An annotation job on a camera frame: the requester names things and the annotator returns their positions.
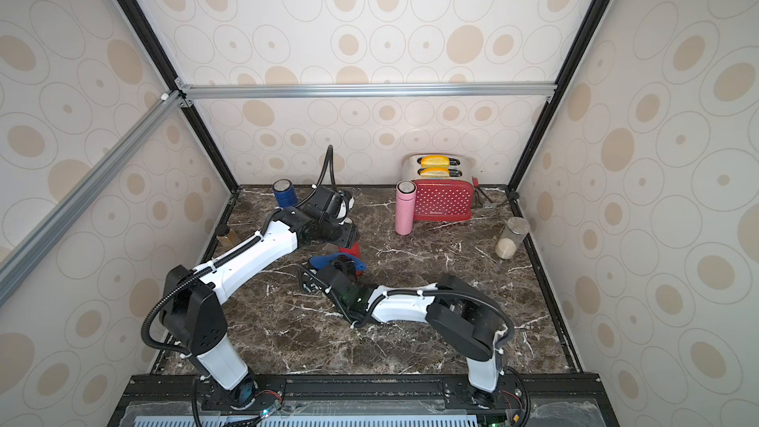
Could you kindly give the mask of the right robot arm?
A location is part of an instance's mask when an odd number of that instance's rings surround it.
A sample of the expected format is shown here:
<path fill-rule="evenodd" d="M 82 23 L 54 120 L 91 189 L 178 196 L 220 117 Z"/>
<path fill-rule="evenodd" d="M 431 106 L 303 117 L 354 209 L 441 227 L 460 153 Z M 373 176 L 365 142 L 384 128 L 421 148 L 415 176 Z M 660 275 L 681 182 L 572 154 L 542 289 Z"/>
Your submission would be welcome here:
<path fill-rule="evenodd" d="M 336 259 L 321 268 L 300 267 L 300 285 L 306 293 L 322 292 L 356 329 L 396 321 L 429 325 L 466 358 L 474 392 L 496 392 L 515 326 L 495 300 L 462 279 L 446 274 L 436 284 L 404 289 L 363 285 L 352 261 Z"/>

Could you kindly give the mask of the blue thermos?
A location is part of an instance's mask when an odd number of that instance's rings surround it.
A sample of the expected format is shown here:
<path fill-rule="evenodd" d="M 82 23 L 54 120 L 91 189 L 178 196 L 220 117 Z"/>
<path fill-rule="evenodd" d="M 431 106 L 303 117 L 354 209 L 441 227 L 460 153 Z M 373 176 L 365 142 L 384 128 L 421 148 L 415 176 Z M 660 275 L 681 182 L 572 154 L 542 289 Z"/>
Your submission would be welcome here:
<path fill-rule="evenodd" d="M 290 208 L 298 205 L 298 196 L 293 182 L 289 179 L 279 179 L 272 185 L 272 191 L 279 208 Z"/>

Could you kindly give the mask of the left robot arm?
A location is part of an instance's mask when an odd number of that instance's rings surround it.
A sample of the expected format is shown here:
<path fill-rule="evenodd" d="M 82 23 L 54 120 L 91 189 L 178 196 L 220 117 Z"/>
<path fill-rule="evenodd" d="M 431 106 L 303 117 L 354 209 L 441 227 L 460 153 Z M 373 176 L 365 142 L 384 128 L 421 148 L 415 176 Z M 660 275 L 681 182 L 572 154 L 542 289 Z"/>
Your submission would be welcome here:
<path fill-rule="evenodd" d="M 269 213 L 263 229 L 192 270 L 170 271 L 162 299 L 144 318 L 140 336 L 153 349 L 180 354 L 218 385 L 232 408 L 253 403 L 257 385 L 227 334 L 223 304 L 277 260 L 312 243 L 351 248 L 359 231 L 350 219 L 312 217 L 290 207 Z"/>

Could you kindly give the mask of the blue cleaning cloth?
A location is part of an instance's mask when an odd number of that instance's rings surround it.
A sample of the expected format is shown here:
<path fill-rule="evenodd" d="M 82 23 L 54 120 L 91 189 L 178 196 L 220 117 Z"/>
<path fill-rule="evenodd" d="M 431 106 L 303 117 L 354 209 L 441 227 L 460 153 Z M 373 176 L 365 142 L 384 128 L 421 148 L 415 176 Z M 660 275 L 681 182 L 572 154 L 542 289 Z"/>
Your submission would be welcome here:
<path fill-rule="evenodd" d="M 368 269 L 367 264 L 359 257 L 348 253 L 333 253 L 329 255 L 314 256 L 308 260 L 308 264 L 315 270 L 321 270 L 330 264 L 340 261 L 352 264 L 357 273 L 363 273 Z"/>

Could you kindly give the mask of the red thermos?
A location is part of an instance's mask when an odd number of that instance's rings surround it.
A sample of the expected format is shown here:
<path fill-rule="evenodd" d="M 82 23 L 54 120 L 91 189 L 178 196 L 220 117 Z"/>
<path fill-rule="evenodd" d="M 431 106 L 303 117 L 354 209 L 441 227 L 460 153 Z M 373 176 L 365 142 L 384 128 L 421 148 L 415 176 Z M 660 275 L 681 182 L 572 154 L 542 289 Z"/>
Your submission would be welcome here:
<path fill-rule="evenodd" d="M 346 254 L 354 261 L 355 270 L 358 276 L 361 276 L 366 271 L 367 265 L 362 259 L 359 241 L 356 241 L 351 247 L 340 247 L 339 252 Z"/>

